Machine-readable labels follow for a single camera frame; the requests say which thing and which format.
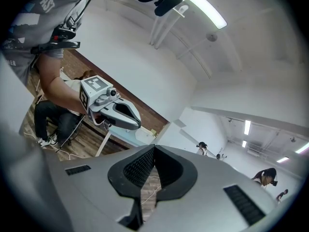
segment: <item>seated person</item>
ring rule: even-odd
[[[93,70],[86,71],[80,78],[75,78],[65,82],[74,91],[79,92],[81,81],[83,79],[95,76]],[[58,128],[52,138],[49,138],[46,130],[46,119],[49,117],[52,121],[57,121]],[[58,106],[51,101],[41,101],[34,109],[34,125],[35,133],[39,140],[37,141],[41,147],[47,145],[55,145],[58,143],[61,146],[74,130],[76,124],[80,120],[80,114],[61,106]]]

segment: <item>black jeans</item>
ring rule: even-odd
[[[38,138],[47,141],[46,118],[49,117],[58,125],[57,141],[62,145],[76,127],[80,117],[68,109],[53,104],[51,101],[41,101],[34,109],[35,134]]]

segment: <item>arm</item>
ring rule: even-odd
[[[61,59],[41,54],[37,61],[41,87],[45,96],[58,106],[85,114],[78,92],[67,86],[60,78]]]

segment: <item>woman with black hair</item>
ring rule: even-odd
[[[272,184],[273,186],[277,185],[277,181],[275,181],[275,177],[277,176],[277,171],[274,168],[268,168],[258,172],[255,177],[252,178],[255,182],[259,183],[261,186],[267,186],[268,184]]]
[[[204,142],[200,142],[198,145],[198,154],[199,155],[203,155],[206,156],[207,155],[207,144],[205,144]]]

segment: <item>wooden floor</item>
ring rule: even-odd
[[[36,73],[35,70],[31,70],[29,79],[28,79],[28,90],[36,97],[37,93],[35,92],[36,85],[39,81],[39,75]],[[24,133],[25,137],[36,140],[35,139],[35,130],[34,130],[34,105],[35,101],[31,105],[24,121]],[[101,145],[104,136],[106,135],[106,132],[103,130],[100,130],[94,126],[94,124],[88,119],[85,118],[85,123],[88,126],[91,126],[95,128],[94,131],[90,130],[87,126],[82,125],[81,129],[79,130],[78,134],[74,134],[72,137],[77,135],[72,141],[71,145],[68,143],[64,144],[61,148],[61,151],[58,151],[57,155],[59,157],[59,160],[74,160],[78,157],[81,158],[89,158],[94,157],[96,152],[98,151],[99,146]],[[48,132],[51,134],[56,127],[53,125],[48,126]],[[102,150],[103,155],[112,154],[115,152],[127,150],[128,148],[131,148],[132,146],[115,138],[110,137],[110,139],[107,141],[105,147]],[[55,148],[52,148],[50,145],[46,147],[46,149],[56,151]],[[160,190],[160,180],[158,178],[158,173],[156,169],[154,168],[150,176],[156,176],[156,177],[150,177],[146,181],[144,187],[141,190],[141,202],[143,203],[148,199],[153,193],[154,190],[157,191]],[[142,204],[142,212],[143,212],[143,220],[146,221],[153,210],[155,209],[155,197],[156,192],[154,195],[145,203]]]

